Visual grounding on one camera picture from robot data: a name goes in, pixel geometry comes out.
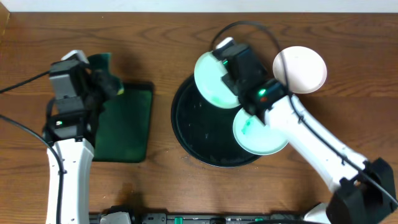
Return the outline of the green scrubbing sponge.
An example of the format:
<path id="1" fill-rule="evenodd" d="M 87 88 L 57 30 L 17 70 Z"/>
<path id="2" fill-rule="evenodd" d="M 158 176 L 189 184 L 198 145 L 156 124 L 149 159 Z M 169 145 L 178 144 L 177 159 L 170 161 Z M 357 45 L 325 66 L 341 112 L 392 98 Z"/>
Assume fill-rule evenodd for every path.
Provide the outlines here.
<path id="1" fill-rule="evenodd" d="M 90 55 L 88 61 L 92 82 L 107 98 L 113 98 L 124 93 L 123 82 L 110 70 L 111 53 Z"/>

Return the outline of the mint green plate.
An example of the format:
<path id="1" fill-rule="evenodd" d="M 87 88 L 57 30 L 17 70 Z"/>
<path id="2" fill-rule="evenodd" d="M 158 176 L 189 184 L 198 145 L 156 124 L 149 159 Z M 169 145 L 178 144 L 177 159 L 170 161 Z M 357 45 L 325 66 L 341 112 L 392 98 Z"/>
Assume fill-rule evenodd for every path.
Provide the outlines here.
<path id="1" fill-rule="evenodd" d="M 238 97 L 224 84 L 222 77 L 227 74 L 222 61 L 212 52 L 199 57 L 194 68 L 194 79 L 198 91 L 213 106 L 232 109 L 240 105 Z"/>
<path id="2" fill-rule="evenodd" d="M 234 118 L 233 134 L 245 151 L 255 155 L 274 154 L 288 145 L 288 140 L 281 133 L 262 123 L 257 116 L 249 115 L 243 108 Z"/>

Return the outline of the pale pink plate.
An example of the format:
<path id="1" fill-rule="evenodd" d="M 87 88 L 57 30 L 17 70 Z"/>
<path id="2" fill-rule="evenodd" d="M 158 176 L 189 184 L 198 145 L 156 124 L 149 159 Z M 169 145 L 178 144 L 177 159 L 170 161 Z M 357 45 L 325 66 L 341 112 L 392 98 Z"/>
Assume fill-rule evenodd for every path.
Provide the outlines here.
<path id="1" fill-rule="evenodd" d="M 327 67 L 316 51 L 308 47 L 291 46 L 277 54 L 272 64 L 272 72 L 278 81 L 285 84 L 282 56 L 289 89 L 293 93 L 312 93 L 323 86 L 327 78 Z"/>

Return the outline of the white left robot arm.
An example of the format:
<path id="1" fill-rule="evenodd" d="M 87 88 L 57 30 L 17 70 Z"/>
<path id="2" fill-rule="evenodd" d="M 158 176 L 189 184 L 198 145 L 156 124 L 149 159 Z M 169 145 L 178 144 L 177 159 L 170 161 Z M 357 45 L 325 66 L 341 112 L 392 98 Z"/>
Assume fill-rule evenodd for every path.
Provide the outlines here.
<path id="1" fill-rule="evenodd" d="M 46 223 L 88 223 L 100 114 L 106 101 L 123 93 L 123 84 L 109 71 L 109 54 L 55 62 L 49 80 L 55 97 L 43 130 L 50 165 Z"/>

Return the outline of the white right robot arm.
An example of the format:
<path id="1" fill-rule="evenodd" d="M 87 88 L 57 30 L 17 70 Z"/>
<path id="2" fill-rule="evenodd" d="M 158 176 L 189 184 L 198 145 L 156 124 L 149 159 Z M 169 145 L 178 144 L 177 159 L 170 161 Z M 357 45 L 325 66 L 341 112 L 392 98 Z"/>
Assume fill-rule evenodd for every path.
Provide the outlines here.
<path id="1" fill-rule="evenodd" d="M 302 46 L 280 50 L 271 80 L 263 78 L 264 67 L 246 44 L 227 38 L 212 53 L 222 61 L 223 82 L 244 110 L 285 138 L 332 193 L 323 210 L 309 217 L 318 223 L 379 223 L 397 210 L 391 166 L 352 150 L 300 102 L 300 94 L 317 91 L 327 77 L 326 64 L 316 51 Z"/>

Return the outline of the black rectangular sponge tray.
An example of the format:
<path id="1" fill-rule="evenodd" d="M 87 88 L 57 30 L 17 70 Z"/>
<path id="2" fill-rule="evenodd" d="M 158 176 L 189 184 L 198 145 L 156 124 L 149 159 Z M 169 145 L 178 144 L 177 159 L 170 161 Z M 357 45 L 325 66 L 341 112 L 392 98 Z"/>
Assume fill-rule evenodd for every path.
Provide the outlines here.
<path id="1" fill-rule="evenodd" d="M 153 91 L 152 82 L 125 83 L 124 93 L 104 103 L 96 132 L 95 162 L 145 160 Z"/>

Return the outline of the round black tray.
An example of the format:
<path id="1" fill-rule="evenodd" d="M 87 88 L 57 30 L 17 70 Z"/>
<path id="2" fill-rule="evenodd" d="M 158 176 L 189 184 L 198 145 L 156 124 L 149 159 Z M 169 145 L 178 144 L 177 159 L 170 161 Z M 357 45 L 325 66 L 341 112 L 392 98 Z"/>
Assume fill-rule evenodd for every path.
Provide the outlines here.
<path id="1" fill-rule="evenodd" d="M 241 109 L 221 109 L 207 102 L 188 77 L 177 90 L 171 123 L 180 145 L 194 158 L 216 167 L 238 167 L 260 157 L 245 151 L 233 134 L 234 117 Z"/>

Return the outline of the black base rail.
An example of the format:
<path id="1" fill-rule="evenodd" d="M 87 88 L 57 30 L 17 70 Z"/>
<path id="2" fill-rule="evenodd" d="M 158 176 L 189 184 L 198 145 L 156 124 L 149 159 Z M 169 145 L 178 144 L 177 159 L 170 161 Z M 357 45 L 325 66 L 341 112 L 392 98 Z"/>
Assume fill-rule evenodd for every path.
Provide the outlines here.
<path id="1" fill-rule="evenodd" d="M 245 223 L 306 223 L 301 215 L 272 213 L 260 215 L 169 213 L 166 210 L 149 210 L 136 213 L 131 207 L 112 206 L 103 212 L 89 213 L 90 223 L 133 224 L 245 224 Z"/>

